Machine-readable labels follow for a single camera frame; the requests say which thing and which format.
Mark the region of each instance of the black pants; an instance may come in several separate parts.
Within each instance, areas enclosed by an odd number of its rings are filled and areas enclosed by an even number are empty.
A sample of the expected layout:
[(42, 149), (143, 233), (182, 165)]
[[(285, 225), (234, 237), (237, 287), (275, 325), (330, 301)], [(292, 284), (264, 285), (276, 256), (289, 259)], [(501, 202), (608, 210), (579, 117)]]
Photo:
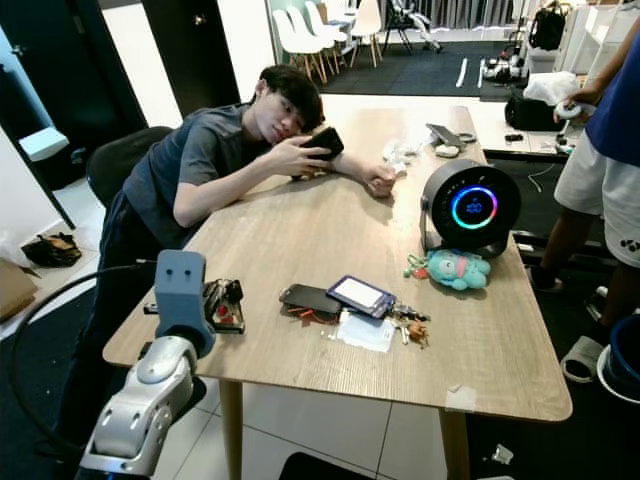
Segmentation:
[[(120, 192), (104, 222), (98, 269), (156, 260), (161, 245)], [(78, 337), (67, 373), (55, 431), (78, 445), (89, 441), (115, 368), (102, 350), (118, 327), (153, 286), (155, 264), (140, 270), (111, 273), (97, 280), (93, 309)]]

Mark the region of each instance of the teal plush keychain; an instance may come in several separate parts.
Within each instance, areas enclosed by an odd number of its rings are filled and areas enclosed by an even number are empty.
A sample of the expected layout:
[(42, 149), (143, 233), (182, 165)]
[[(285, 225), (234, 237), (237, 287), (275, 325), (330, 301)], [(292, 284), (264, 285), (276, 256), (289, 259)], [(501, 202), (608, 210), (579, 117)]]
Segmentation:
[(410, 254), (404, 276), (431, 277), (456, 290), (484, 288), (491, 265), (479, 255), (457, 250), (431, 250), (424, 258)]

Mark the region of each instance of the black hair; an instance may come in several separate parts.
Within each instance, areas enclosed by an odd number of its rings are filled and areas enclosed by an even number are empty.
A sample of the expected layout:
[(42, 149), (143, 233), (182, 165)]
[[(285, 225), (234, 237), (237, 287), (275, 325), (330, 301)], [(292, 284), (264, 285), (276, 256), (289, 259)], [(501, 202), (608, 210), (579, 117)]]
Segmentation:
[(280, 93), (298, 110), (304, 125), (302, 130), (313, 130), (324, 121), (320, 92), (309, 78), (289, 65), (274, 65), (260, 74), (269, 90)]

